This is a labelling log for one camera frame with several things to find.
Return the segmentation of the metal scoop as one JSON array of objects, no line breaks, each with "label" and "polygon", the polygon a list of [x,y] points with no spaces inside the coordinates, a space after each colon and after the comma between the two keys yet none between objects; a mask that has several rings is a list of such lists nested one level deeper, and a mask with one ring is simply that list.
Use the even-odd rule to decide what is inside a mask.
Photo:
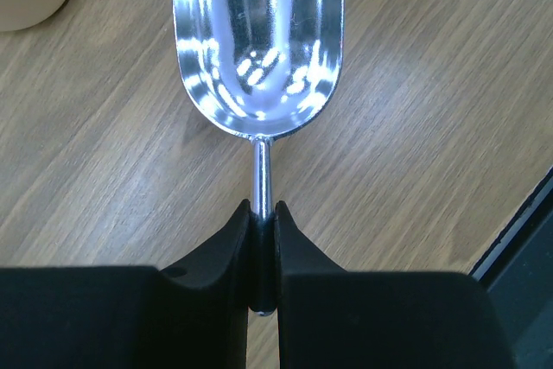
[{"label": "metal scoop", "polygon": [[211,123],[253,147],[251,310],[277,306],[270,148],[316,118],[343,58],[344,0],[172,0],[182,84]]}]

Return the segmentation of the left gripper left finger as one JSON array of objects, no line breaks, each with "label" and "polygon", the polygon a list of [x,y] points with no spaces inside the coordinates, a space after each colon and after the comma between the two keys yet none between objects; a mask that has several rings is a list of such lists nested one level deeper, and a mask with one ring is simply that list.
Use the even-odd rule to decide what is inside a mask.
[{"label": "left gripper left finger", "polygon": [[243,201],[164,269],[2,269],[2,367],[244,367],[249,224]]}]

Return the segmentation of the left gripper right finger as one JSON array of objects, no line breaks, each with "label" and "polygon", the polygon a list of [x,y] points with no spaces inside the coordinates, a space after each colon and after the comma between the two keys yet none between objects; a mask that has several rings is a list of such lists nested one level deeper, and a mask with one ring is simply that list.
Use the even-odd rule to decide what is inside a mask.
[{"label": "left gripper right finger", "polygon": [[484,288],[445,271],[347,271],[276,205],[283,368],[512,368]]}]

